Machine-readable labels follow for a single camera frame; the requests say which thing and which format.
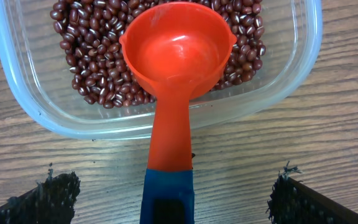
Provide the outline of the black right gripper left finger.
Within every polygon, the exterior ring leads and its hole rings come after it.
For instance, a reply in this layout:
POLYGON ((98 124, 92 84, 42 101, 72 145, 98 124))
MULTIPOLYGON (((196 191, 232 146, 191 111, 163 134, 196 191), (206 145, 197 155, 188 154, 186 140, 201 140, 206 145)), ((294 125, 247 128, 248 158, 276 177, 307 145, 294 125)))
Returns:
POLYGON ((80 179, 74 173, 48 177, 36 188, 18 197, 10 197, 0 206, 0 224, 70 224, 75 216, 80 179))

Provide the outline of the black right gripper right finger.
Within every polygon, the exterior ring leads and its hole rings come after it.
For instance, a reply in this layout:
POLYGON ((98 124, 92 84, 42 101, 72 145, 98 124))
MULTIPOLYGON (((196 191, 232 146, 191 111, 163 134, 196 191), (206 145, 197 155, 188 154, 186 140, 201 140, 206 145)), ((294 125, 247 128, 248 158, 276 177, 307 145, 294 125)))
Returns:
POLYGON ((267 201, 268 219, 274 224, 358 224, 358 213, 290 177, 301 174, 288 164, 278 173, 267 201))

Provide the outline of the red scoop blue handle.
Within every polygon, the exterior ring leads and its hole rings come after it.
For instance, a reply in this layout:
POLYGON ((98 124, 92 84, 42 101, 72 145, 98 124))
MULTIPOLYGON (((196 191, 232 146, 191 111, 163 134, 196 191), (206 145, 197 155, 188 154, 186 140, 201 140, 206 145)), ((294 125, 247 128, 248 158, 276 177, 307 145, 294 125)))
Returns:
POLYGON ((157 99, 141 223, 194 222, 189 102, 217 84, 236 40, 216 11, 193 2, 152 7, 120 37, 125 62, 157 99))

